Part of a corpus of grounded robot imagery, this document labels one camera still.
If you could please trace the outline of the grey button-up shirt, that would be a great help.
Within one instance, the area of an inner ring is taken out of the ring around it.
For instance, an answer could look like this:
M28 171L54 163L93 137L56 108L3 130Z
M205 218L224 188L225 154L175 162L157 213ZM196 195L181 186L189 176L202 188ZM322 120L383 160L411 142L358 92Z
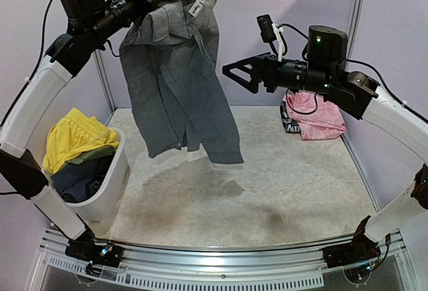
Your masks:
M149 157L204 149L241 164L240 138L216 74L217 0L161 0L120 44L134 121Z

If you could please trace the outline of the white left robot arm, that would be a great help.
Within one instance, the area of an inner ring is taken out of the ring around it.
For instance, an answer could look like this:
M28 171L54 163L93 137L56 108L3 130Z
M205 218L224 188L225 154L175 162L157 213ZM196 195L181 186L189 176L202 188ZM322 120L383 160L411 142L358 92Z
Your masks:
M1 121L1 175L17 194L30 200L68 239L85 260L94 260L99 245L90 229L49 185L29 140L55 97L76 77L96 50L116 32L140 21L160 0L60 0L68 18L65 33L42 49L29 80Z

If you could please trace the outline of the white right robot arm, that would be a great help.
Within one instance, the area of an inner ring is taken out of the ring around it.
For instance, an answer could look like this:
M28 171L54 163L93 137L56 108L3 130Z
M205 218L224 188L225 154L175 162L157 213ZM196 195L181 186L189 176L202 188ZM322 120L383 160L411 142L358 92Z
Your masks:
M277 40L276 54L264 53L223 66L222 73L252 93L263 84L267 92L277 88L307 91L337 105L350 116L363 120L391 135L424 163L413 182L376 215L362 220L346 256L359 262L392 230L427 210L427 120L418 116L371 77L347 72L345 65L348 36L323 25L308 30L303 61L286 59L282 26L261 28L267 44Z

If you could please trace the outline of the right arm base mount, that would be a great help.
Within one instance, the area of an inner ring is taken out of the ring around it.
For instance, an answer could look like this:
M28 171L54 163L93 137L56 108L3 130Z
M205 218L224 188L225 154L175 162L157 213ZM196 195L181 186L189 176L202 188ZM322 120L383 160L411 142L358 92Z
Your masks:
M355 235L351 242L329 246L322 249L323 260L329 268L347 266L357 262L367 262L375 259L373 264L369 264L366 271L374 270L386 259L391 244L391 235L385 236L387 250L384 257L381 256L381 249L378 242L373 242L365 234Z

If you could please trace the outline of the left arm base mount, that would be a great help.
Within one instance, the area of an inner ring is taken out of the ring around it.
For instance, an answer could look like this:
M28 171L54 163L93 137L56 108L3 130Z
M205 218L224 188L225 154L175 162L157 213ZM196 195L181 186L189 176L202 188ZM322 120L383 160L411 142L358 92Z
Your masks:
M65 250L65 255L71 258L113 268L120 265L123 254L123 247L108 240L95 241L93 238L70 240Z

